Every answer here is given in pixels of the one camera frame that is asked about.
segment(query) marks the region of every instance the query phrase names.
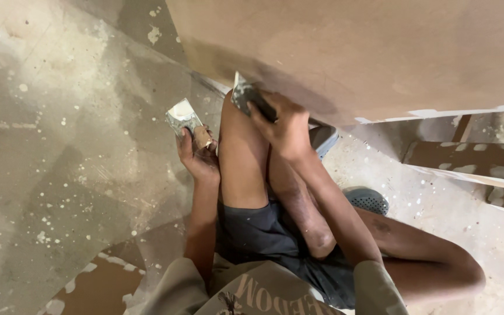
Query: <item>person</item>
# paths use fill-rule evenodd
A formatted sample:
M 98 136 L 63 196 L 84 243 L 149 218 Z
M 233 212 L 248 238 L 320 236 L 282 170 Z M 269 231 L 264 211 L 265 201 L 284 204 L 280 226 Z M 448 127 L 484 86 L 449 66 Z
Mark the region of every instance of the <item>person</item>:
M 229 92 L 218 143 L 177 139 L 194 179 L 186 249 L 144 314 L 407 314 L 484 288 L 462 247 L 382 215 L 374 190 L 344 195 L 310 144 L 308 112 L 262 95 L 276 123 L 250 102 L 247 117 Z

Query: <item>fingers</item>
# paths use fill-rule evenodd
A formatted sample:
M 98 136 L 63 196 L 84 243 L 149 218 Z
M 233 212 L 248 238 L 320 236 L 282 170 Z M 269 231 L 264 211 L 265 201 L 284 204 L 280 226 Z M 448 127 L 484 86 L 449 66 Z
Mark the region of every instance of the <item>fingers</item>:
M 191 158 L 193 155 L 192 152 L 192 136 L 187 128 L 183 127 L 181 129 L 182 139 L 176 140 L 176 144 L 178 145 L 178 156 L 181 160 Z
M 258 127 L 258 129 L 261 133 L 264 134 L 264 136 L 270 136 L 272 134 L 273 124 L 270 123 L 264 117 L 264 115 L 262 115 L 262 113 L 256 107 L 256 104 L 248 102 L 247 105 L 248 109 L 250 110 L 250 118 L 252 119 L 256 127 Z
M 209 150 L 209 152 L 215 154 L 215 150 L 217 149 L 217 140 L 215 140 L 215 138 L 213 137 L 214 135 L 214 132 L 211 131 L 211 130 L 208 130 L 207 133 L 209 134 L 209 137 L 211 138 L 212 142 L 209 144 L 209 146 L 207 146 L 207 150 Z
M 277 99 L 276 95 L 281 95 L 279 93 L 272 93 L 266 90 L 260 90 L 260 95 L 264 98 L 268 104 L 276 110 L 277 113 L 281 111 L 281 101 Z

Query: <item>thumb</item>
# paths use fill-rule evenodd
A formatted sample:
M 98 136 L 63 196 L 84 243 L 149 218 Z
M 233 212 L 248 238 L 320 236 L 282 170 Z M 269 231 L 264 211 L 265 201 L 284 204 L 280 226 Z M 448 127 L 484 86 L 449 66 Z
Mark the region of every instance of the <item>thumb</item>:
M 270 123 L 268 119 L 264 117 L 264 115 L 260 112 L 256 104 L 248 101 L 246 105 L 250 110 L 250 118 L 252 118 L 252 121 L 254 122 L 256 127 L 260 129 L 260 132 L 263 133 L 264 135 L 266 135 L 266 133 L 271 134 L 273 124 Z

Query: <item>paint splatter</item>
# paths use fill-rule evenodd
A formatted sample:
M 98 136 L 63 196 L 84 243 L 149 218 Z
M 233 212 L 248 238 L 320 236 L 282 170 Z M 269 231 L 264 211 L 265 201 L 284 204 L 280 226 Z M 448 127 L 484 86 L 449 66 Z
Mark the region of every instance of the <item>paint splatter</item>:
M 149 32 L 149 34 L 147 34 L 147 38 L 149 39 L 149 41 L 151 42 L 151 44 L 153 44 L 153 46 L 155 45 L 155 43 L 158 41 L 158 38 L 160 36 L 162 36 L 161 32 L 158 30 L 158 27 L 155 27 L 153 25 L 150 25 L 150 27 L 152 27 L 152 30 Z

